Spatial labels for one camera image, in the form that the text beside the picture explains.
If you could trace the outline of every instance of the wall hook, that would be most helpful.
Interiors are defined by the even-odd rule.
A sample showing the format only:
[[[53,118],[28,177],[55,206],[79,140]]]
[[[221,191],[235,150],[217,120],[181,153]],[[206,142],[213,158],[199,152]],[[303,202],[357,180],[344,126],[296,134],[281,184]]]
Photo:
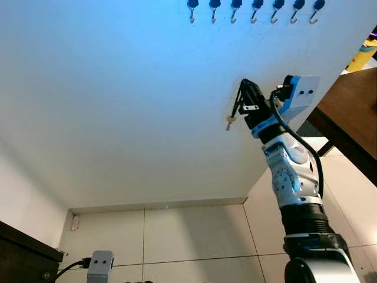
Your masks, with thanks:
[[[215,13],[216,13],[216,9],[218,7],[220,7],[221,5],[221,2],[220,0],[210,0],[210,7],[212,8],[212,24],[214,24],[214,22],[216,22],[216,19],[214,17]]]
[[[260,9],[260,7],[263,6],[263,0],[254,0],[253,2],[253,9],[254,9],[254,13],[253,13],[253,16],[252,16],[252,24],[254,24],[258,19],[255,17],[255,14],[257,13],[257,11]]]
[[[325,0],[317,0],[315,3],[314,3],[314,13],[313,15],[310,17],[310,20],[309,22],[311,24],[315,24],[316,22],[318,22],[318,19],[313,19],[314,15],[323,8],[323,6],[325,6]]]
[[[234,16],[236,14],[236,11],[241,7],[241,5],[242,5],[242,0],[232,0],[232,3],[230,4],[230,6],[233,9],[232,17],[230,18],[230,22],[232,24],[234,24],[237,21],[237,19]]]
[[[194,18],[194,9],[198,7],[199,5],[199,0],[188,0],[187,1],[187,6],[191,9],[191,14],[190,14],[190,22],[193,23],[195,21]]]
[[[275,22],[277,22],[277,18],[275,18],[275,15],[278,12],[278,10],[280,10],[282,8],[282,6],[284,6],[284,0],[275,0],[275,1],[273,1],[273,8],[275,9],[275,11],[272,14],[271,20],[270,20],[272,24],[274,24]]]
[[[297,12],[299,10],[302,9],[302,7],[304,7],[305,5],[305,0],[296,0],[295,3],[293,4],[293,9],[295,10],[295,12],[293,13],[291,19],[290,19],[290,23],[291,24],[294,24],[295,22],[297,22],[297,18],[295,18]]]

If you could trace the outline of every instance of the yellow object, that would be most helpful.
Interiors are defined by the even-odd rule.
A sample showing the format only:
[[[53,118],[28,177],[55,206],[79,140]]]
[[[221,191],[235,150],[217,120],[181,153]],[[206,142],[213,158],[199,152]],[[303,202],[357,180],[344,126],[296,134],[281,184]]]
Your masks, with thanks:
[[[359,71],[377,51],[377,40],[366,40],[359,52],[354,56],[346,68],[349,72]]]

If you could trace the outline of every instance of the baseboard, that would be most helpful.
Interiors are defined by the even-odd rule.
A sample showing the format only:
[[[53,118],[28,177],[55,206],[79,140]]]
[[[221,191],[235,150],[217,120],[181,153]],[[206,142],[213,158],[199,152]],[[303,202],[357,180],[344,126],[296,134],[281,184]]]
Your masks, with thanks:
[[[220,205],[238,205],[243,203],[245,198],[227,198],[227,199],[202,199],[202,200],[184,200],[177,202],[156,202],[156,203],[136,203],[129,205],[110,205],[110,206],[93,206],[86,208],[70,208],[69,211],[75,215],[88,213],[116,212],[127,210],[141,209],[169,209],[169,208],[186,208],[194,206],[220,206]]]

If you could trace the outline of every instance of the white wall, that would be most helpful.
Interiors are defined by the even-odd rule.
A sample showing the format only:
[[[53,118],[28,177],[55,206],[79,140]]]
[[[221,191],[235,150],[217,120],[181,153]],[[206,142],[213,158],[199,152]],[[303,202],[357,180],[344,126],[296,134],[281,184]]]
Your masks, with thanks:
[[[225,131],[240,80],[320,75],[317,103],[377,24],[376,0],[314,25],[313,1],[294,25],[293,0],[254,25],[250,1],[235,24],[186,2],[1,1],[0,135],[69,207],[245,197],[266,162],[243,119]]]
[[[17,160],[16,154],[0,143],[0,221],[56,248],[67,207]]]

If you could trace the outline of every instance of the wooden furniture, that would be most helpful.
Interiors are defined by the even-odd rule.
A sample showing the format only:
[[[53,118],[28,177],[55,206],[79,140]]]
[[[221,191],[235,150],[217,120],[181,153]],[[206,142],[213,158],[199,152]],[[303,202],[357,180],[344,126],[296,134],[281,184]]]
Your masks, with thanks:
[[[377,68],[341,75],[308,117],[377,186]]]
[[[50,283],[63,253],[0,221],[0,282]]]

